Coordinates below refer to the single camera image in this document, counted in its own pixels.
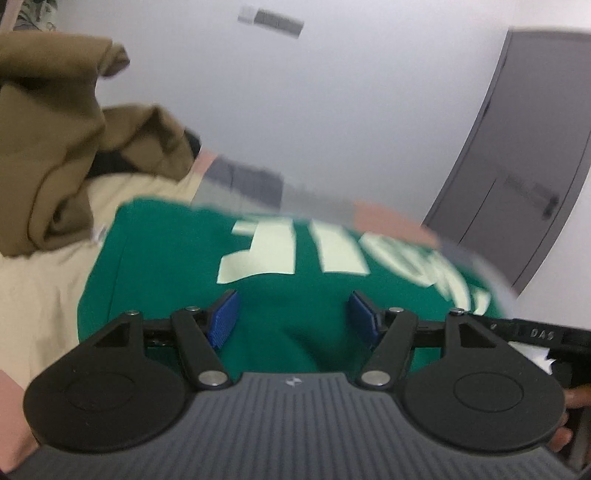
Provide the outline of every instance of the bed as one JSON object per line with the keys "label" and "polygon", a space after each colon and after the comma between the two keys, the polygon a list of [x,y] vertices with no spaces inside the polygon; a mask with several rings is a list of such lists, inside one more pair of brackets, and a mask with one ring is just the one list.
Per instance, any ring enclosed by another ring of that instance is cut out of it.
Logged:
{"label": "bed", "polygon": [[117,208],[138,196],[234,214],[322,220],[438,249],[455,264],[476,271],[494,292],[503,314],[512,313],[513,293],[494,268],[379,205],[311,192],[286,183],[280,173],[246,166],[204,149],[191,172],[178,183],[137,173],[98,177],[89,182],[95,221],[91,239],[30,257],[0,257],[0,401],[7,413],[0,415],[0,432],[8,432],[0,439],[0,469],[4,471],[36,448],[22,415],[24,389],[78,344],[77,306],[86,280]]}

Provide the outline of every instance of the blue gripper pad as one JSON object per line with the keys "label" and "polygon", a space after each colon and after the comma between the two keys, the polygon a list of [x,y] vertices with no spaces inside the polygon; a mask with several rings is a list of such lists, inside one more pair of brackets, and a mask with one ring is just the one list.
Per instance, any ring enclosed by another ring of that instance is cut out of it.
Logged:
{"label": "blue gripper pad", "polygon": [[240,311],[240,295],[233,291],[222,297],[220,304],[210,311],[210,328],[207,340],[212,347],[219,349],[226,342],[236,325]]}
{"label": "blue gripper pad", "polygon": [[370,348],[376,347],[380,340],[378,331],[379,312],[364,302],[353,292],[347,302],[347,322],[353,327],[361,340]]}

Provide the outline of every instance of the brown jacket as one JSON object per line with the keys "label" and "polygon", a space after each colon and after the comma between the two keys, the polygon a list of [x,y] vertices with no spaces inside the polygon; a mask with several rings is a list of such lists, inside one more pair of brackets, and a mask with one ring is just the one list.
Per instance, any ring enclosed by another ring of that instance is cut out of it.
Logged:
{"label": "brown jacket", "polygon": [[107,38],[0,34],[0,252],[30,254],[88,238],[85,177],[98,151],[139,171],[182,179],[193,156],[183,127],[158,106],[100,109],[99,76],[129,64]]}

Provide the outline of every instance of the gray ribbed grip surface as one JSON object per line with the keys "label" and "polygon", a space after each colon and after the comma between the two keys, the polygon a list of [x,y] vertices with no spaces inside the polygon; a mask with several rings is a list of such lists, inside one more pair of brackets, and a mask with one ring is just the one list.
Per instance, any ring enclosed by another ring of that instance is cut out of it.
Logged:
{"label": "gray ribbed grip surface", "polygon": [[456,452],[416,431],[391,398],[343,374],[245,374],[197,395],[160,437],[109,455],[42,447],[15,480],[571,480],[545,448]]}

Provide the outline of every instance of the pink fabric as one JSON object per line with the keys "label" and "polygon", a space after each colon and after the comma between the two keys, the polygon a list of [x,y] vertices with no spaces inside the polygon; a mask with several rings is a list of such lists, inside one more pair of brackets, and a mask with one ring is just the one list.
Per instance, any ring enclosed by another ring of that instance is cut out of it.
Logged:
{"label": "pink fabric", "polygon": [[423,225],[376,203],[355,202],[353,227],[358,232],[373,232],[412,244],[439,247],[437,235]]}
{"label": "pink fabric", "polygon": [[197,158],[195,159],[195,163],[193,164],[193,171],[201,176],[205,175],[205,172],[207,172],[207,169],[212,165],[216,158],[217,153],[213,153],[202,148],[199,151],[199,155],[197,155]]}
{"label": "pink fabric", "polygon": [[24,392],[0,370],[0,469],[14,470],[38,447],[22,412]]}

